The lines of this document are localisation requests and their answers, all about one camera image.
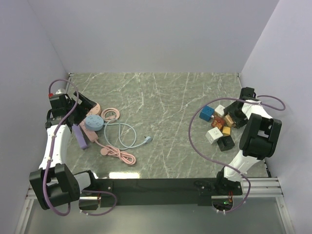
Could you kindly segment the blue cube socket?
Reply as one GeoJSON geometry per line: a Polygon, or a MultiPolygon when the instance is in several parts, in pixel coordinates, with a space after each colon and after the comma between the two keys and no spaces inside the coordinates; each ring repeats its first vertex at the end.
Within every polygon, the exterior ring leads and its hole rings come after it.
{"type": "Polygon", "coordinates": [[[206,121],[206,122],[209,122],[210,119],[212,118],[213,114],[214,114],[215,110],[213,108],[211,108],[210,106],[205,106],[200,114],[199,114],[199,118],[206,121]]]}

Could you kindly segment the purple USB power strip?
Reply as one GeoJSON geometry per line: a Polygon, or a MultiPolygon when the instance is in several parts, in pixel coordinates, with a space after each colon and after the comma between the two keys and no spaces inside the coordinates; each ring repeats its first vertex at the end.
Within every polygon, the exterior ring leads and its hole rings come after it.
{"type": "Polygon", "coordinates": [[[83,150],[86,149],[88,147],[88,145],[86,143],[86,140],[84,138],[84,135],[82,133],[81,128],[78,125],[74,124],[72,129],[74,131],[76,140],[78,141],[78,144],[79,144],[80,148],[83,149],[83,150]]]}

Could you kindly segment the pink power strip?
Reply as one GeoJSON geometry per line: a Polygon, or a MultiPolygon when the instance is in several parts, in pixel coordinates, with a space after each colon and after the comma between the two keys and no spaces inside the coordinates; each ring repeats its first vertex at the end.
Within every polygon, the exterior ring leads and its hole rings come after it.
{"type": "Polygon", "coordinates": [[[85,123],[84,121],[82,121],[79,126],[81,127],[82,131],[85,133],[85,135],[87,136],[87,138],[91,141],[91,142],[96,142],[98,140],[98,135],[96,134],[96,132],[88,130],[85,127],[85,123]]]}

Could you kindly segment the brown patterned cube socket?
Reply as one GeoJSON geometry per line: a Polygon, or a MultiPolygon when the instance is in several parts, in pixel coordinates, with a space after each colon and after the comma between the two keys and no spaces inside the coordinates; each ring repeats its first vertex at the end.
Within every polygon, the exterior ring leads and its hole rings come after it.
{"type": "Polygon", "coordinates": [[[213,128],[217,127],[219,130],[222,130],[225,123],[226,122],[223,118],[220,118],[219,116],[215,116],[212,123],[211,123],[211,126],[213,128]]]}

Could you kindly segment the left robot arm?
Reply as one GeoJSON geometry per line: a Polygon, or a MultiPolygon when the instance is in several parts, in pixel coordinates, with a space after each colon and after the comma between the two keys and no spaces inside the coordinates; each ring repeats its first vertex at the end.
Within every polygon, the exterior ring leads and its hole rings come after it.
{"type": "Polygon", "coordinates": [[[78,126],[96,103],[81,93],[50,94],[51,109],[47,112],[45,129],[47,144],[38,170],[29,175],[30,184],[44,210],[79,200],[80,193],[94,195],[98,189],[90,170],[72,174],[65,164],[72,128],[78,126]]]}

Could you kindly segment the white patterned cube socket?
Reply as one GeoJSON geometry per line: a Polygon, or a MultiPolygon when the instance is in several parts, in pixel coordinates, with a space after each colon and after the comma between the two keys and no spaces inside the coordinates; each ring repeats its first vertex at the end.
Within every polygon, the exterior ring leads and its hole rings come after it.
{"type": "Polygon", "coordinates": [[[225,107],[223,105],[218,105],[215,109],[214,109],[214,115],[218,116],[220,118],[224,117],[224,109],[225,107]]]}

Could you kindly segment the yellow patterned cube socket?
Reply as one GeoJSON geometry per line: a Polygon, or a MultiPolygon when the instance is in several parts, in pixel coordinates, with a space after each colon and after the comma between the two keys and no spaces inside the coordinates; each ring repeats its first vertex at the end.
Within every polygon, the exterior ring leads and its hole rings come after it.
{"type": "Polygon", "coordinates": [[[235,123],[234,123],[234,121],[233,121],[233,119],[231,118],[230,115],[226,115],[224,117],[224,120],[225,120],[225,122],[226,122],[228,127],[234,127],[235,126],[235,123]]]}

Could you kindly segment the light blue round socket base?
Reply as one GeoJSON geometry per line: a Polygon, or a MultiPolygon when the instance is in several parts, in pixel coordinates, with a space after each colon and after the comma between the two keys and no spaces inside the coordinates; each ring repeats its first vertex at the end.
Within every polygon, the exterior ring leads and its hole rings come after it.
{"type": "Polygon", "coordinates": [[[84,120],[84,125],[87,130],[100,131],[104,126],[104,120],[99,115],[89,115],[84,120]]]}

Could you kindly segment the small orange cube plug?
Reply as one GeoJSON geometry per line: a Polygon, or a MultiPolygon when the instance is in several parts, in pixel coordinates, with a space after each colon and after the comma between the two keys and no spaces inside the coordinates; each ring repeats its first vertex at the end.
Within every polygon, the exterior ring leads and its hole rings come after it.
{"type": "Polygon", "coordinates": [[[231,127],[227,127],[224,126],[222,128],[222,134],[226,137],[226,136],[230,136],[231,135],[231,127]]]}

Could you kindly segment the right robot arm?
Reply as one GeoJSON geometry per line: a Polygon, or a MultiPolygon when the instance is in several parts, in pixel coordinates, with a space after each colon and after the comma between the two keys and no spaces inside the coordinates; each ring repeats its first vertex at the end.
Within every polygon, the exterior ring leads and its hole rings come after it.
{"type": "Polygon", "coordinates": [[[239,151],[229,166],[222,168],[214,182],[214,190],[224,195],[231,184],[241,181],[241,176],[256,163],[271,157],[276,149],[282,122],[270,116],[259,100],[247,100],[241,108],[247,124],[239,142],[239,151]]]}

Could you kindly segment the black cube socket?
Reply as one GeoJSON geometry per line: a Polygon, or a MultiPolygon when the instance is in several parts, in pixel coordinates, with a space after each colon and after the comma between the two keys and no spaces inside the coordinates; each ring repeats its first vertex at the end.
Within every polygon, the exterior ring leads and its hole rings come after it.
{"type": "Polygon", "coordinates": [[[234,143],[234,141],[233,141],[231,136],[221,137],[217,141],[217,144],[218,144],[219,149],[220,149],[221,152],[228,151],[228,150],[232,149],[235,146],[235,143],[234,143]]]}

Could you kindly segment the pink round socket base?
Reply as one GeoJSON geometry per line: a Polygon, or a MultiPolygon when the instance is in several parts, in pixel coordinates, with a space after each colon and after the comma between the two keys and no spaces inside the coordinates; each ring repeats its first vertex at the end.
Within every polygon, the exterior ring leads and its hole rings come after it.
{"type": "Polygon", "coordinates": [[[87,113],[87,116],[100,114],[101,114],[101,106],[96,102],[96,105],[87,113]]]}

